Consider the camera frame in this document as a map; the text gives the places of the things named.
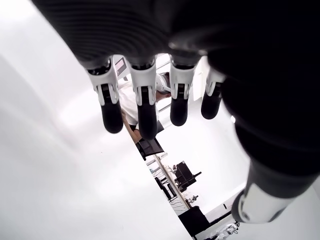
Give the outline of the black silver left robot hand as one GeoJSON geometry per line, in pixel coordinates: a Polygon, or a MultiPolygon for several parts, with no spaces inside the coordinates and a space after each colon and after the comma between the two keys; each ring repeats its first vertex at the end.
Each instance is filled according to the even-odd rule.
{"type": "Polygon", "coordinates": [[[88,72],[110,133],[122,128],[112,56],[129,63],[140,134],[157,134],[156,55],[170,56],[175,126],[188,116],[194,71],[209,74],[201,114],[223,102],[250,157],[233,218],[276,219],[320,174],[320,3],[317,0],[36,0],[88,72]]]}

